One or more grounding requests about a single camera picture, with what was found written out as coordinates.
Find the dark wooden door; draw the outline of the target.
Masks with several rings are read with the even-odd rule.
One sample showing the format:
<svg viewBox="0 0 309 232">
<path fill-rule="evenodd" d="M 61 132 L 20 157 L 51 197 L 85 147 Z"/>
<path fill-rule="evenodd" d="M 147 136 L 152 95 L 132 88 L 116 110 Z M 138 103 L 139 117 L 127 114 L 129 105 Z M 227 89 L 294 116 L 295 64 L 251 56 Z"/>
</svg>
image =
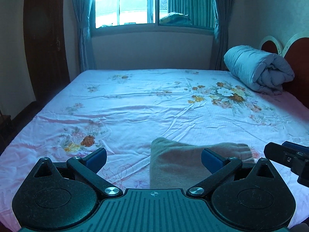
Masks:
<svg viewBox="0 0 309 232">
<path fill-rule="evenodd" d="M 63 28 L 63 0 L 24 0 L 23 31 L 35 98 L 49 102 L 69 82 Z"/>
</svg>

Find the teal curtain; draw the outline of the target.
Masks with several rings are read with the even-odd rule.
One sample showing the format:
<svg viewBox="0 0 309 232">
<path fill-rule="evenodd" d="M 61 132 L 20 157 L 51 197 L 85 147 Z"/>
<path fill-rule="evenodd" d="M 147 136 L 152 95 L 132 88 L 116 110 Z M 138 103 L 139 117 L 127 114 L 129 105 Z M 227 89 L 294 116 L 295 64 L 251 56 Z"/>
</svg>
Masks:
<svg viewBox="0 0 309 232">
<path fill-rule="evenodd" d="M 211 70 L 225 70 L 224 54 L 228 49 L 228 28 L 232 16 L 234 0 L 211 0 L 215 24 L 210 61 Z"/>
<path fill-rule="evenodd" d="M 76 17 L 80 72 L 95 70 L 90 14 L 93 0 L 72 0 Z"/>
</svg>

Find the left teal curtain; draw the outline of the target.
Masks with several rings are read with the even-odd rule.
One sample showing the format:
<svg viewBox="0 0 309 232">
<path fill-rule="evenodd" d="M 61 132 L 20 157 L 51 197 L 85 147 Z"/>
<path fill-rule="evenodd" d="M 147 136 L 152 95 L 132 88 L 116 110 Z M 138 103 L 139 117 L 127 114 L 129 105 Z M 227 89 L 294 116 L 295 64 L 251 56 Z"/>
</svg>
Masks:
<svg viewBox="0 0 309 232">
<path fill-rule="evenodd" d="M 95 70 L 90 14 L 93 0 L 72 0 L 76 17 L 80 72 Z"/>
</svg>

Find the right teal curtain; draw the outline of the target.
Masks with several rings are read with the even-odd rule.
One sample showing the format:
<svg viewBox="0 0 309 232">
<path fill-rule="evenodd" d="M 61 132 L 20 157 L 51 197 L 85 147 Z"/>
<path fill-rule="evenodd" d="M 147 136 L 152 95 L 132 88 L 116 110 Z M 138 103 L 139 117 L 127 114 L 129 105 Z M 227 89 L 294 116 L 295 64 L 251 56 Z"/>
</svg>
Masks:
<svg viewBox="0 0 309 232">
<path fill-rule="evenodd" d="M 234 0 L 211 0 L 215 24 L 210 61 L 211 70 L 225 70 L 224 54 L 228 49 L 228 28 L 232 16 Z"/>
</svg>

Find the beige fleece pants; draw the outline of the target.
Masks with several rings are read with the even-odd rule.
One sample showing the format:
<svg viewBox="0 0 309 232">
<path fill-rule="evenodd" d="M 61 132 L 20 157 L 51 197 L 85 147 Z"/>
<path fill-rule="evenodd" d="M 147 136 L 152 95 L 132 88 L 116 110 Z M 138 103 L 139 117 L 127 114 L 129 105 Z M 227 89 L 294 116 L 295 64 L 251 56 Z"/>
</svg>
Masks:
<svg viewBox="0 0 309 232">
<path fill-rule="evenodd" d="M 237 157 L 244 163 L 254 163 L 252 151 L 244 143 L 224 142 L 194 146 L 166 138 L 157 138 L 150 147 L 150 188 L 187 190 L 209 177 L 211 173 L 201 162 L 204 148 L 224 158 Z"/>
</svg>

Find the rolled grey-blue quilt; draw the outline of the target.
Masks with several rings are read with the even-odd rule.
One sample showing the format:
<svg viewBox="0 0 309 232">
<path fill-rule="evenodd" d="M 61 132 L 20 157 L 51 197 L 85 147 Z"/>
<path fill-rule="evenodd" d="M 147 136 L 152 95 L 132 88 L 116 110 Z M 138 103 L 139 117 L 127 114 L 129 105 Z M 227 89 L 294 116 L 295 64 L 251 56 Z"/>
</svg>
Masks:
<svg viewBox="0 0 309 232">
<path fill-rule="evenodd" d="M 295 77 L 289 63 L 280 55 L 246 45 L 230 48 L 224 55 L 224 63 L 244 85 L 268 95 L 281 94 L 283 84 Z"/>
</svg>

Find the bed with floral pink sheet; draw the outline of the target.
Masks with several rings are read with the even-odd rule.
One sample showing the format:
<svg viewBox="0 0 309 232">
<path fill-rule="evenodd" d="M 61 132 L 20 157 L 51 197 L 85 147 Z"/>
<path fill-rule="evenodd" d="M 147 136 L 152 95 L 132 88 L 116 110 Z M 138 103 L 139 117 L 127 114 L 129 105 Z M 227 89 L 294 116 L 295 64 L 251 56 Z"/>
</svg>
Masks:
<svg viewBox="0 0 309 232">
<path fill-rule="evenodd" d="M 256 93 L 226 71 L 91 70 L 81 73 L 21 130 L 1 155 L 1 222 L 19 224 L 12 200 L 41 157 L 63 162 L 107 151 L 99 175 L 122 189 L 149 186 L 150 145 L 308 145 L 308 109 L 292 94 Z"/>
</svg>

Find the red and white headboard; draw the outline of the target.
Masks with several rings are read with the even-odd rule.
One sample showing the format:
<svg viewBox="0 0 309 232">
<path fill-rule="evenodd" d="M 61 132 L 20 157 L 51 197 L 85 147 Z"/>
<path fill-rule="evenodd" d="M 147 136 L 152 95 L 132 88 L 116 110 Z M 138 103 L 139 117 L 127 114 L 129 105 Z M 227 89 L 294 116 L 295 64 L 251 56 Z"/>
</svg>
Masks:
<svg viewBox="0 0 309 232">
<path fill-rule="evenodd" d="M 276 53 L 283 57 L 294 71 L 295 78 L 283 84 L 283 89 L 295 96 L 305 107 L 308 107 L 308 31 L 291 37 L 285 46 L 273 36 L 264 37 L 259 49 Z"/>
</svg>

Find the window with sliding frame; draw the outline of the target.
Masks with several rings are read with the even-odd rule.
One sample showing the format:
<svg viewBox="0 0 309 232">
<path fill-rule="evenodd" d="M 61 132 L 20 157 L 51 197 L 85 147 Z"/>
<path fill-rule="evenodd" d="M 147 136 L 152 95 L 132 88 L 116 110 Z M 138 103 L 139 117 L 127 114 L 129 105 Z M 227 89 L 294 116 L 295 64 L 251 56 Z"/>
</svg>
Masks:
<svg viewBox="0 0 309 232">
<path fill-rule="evenodd" d="M 159 20 L 176 12 L 189 16 L 192 25 L 163 25 Z M 93 0 L 92 30 L 128 25 L 157 25 L 214 29 L 211 0 Z"/>
</svg>

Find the cloth bundle on windowsill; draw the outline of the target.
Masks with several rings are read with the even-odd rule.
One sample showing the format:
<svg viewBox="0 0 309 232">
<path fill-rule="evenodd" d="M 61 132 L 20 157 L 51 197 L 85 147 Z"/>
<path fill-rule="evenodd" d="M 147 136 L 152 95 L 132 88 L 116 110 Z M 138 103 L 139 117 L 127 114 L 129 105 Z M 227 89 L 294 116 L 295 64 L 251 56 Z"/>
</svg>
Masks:
<svg viewBox="0 0 309 232">
<path fill-rule="evenodd" d="M 182 13 L 172 12 L 159 20 L 163 25 L 192 25 L 189 16 Z"/>
</svg>

